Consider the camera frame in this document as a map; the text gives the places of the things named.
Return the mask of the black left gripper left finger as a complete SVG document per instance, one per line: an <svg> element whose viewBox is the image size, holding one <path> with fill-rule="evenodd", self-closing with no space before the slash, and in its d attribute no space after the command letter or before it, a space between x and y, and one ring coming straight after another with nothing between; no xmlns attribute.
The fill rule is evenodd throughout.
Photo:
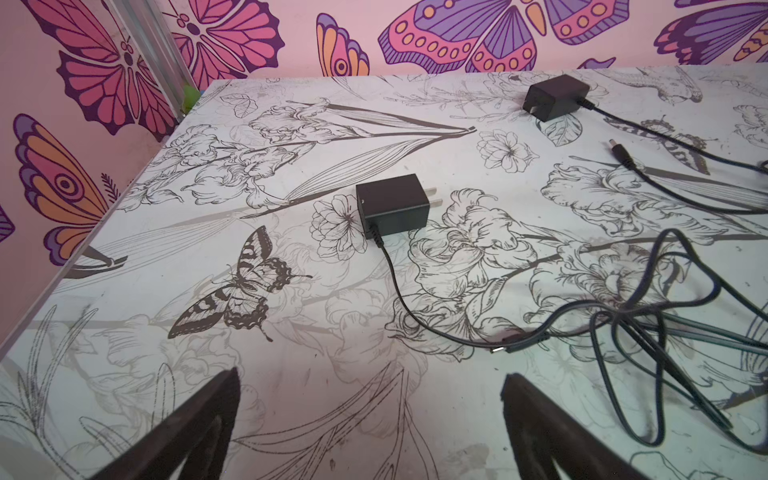
<svg viewBox="0 0 768 480"><path fill-rule="evenodd" d="M241 398L236 368L222 371L96 479L218 479Z"/></svg>

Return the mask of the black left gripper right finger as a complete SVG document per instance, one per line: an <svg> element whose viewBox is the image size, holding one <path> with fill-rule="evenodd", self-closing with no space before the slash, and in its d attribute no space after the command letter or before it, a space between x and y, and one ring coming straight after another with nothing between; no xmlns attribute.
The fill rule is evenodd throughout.
<svg viewBox="0 0 768 480"><path fill-rule="evenodd" d="M522 479L643 479L520 374L506 376L503 416Z"/></svg>

